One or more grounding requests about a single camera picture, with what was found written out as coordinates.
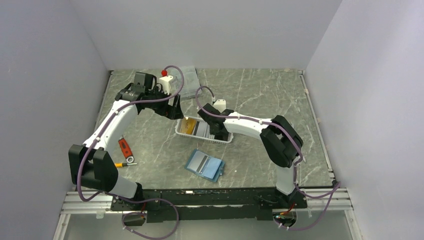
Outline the white plastic basket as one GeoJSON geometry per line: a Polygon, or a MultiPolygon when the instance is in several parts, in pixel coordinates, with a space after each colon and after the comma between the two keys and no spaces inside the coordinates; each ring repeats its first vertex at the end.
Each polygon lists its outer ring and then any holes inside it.
{"type": "Polygon", "coordinates": [[[175,133],[183,137],[222,144],[228,144],[234,138],[232,133],[229,133],[227,137],[218,137],[217,135],[212,134],[210,126],[202,118],[194,116],[186,116],[183,119],[178,119],[175,126],[175,133]],[[185,130],[186,123],[194,123],[192,131],[189,133],[185,130]]]}

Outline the blue card holder wallet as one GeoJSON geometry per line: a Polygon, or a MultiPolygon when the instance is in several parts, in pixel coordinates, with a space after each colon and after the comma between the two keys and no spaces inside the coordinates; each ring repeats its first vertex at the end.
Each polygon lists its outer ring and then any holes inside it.
{"type": "Polygon", "coordinates": [[[186,169],[186,165],[187,165],[189,158],[188,158],[184,168],[187,171],[189,171],[189,172],[191,172],[191,173],[193,173],[193,174],[195,174],[195,175],[197,175],[197,176],[199,176],[203,179],[206,179],[210,182],[216,183],[218,181],[219,177],[222,176],[223,173],[224,173],[225,162],[222,159],[213,157],[211,155],[209,155],[209,156],[210,156],[210,158],[207,161],[207,163],[204,165],[201,173],[197,173],[197,172],[186,169]]]}

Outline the white striped credit card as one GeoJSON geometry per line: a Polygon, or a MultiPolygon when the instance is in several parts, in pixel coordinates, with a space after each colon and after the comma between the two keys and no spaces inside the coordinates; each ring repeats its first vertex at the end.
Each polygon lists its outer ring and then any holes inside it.
{"type": "Polygon", "coordinates": [[[208,154],[195,149],[187,161],[186,169],[195,173],[201,173],[209,158],[210,156],[208,154]]]}

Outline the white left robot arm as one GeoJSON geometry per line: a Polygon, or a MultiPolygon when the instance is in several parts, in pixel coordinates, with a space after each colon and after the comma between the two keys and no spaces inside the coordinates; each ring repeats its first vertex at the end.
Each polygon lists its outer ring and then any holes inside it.
{"type": "Polygon", "coordinates": [[[161,74],[158,78],[153,74],[136,72],[133,82],[116,94],[109,113],[95,132],[83,144],[70,147],[71,180],[84,202],[91,198],[83,196],[83,187],[122,199],[131,210],[143,205],[142,185],[121,176],[110,153],[142,110],[150,109],[170,120],[184,117],[180,102],[184,83],[176,86],[178,78],[169,75],[166,69],[161,74]]]}

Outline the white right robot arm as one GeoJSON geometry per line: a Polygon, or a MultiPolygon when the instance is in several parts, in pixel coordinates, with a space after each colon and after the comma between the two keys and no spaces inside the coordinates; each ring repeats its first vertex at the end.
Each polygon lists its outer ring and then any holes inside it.
{"type": "Polygon", "coordinates": [[[276,165],[276,203],[287,208],[295,201],[295,167],[304,158],[301,151],[304,142],[285,117],[258,118],[230,109],[220,112],[209,103],[197,114],[216,136],[232,133],[260,140],[269,159],[276,165]]]}

